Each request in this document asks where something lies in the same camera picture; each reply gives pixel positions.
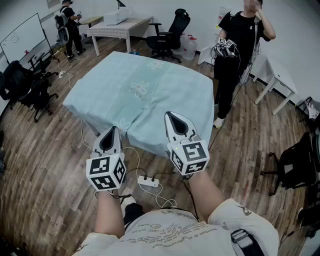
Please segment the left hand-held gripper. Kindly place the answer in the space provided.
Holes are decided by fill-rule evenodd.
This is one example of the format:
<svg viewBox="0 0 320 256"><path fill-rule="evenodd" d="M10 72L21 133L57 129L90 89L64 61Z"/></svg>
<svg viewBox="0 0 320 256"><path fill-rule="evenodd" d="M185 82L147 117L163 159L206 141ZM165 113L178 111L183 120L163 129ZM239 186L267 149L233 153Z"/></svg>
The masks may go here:
<svg viewBox="0 0 320 256"><path fill-rule="evenodd" d="M95 140L93 152L120 152L122 149L120 130L117 126L105 130ZM86 177L97 192L117 190L121 187L126 166L123 152L103 155L86 160Z"/></svg>

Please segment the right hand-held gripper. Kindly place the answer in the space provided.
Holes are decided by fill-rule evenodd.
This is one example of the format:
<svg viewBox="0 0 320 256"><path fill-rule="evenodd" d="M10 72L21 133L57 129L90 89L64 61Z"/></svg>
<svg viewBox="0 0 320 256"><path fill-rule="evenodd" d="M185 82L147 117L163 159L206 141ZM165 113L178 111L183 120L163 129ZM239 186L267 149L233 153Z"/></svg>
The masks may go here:
<svg viewBox="0 0 320 256"><path fill-rule="evenodd" d="M197 133L194 123L176 112L164 114L169 159L182 176L204 171L210 155L205 140ZM178 142L178 137L190 137Z"/></svg>

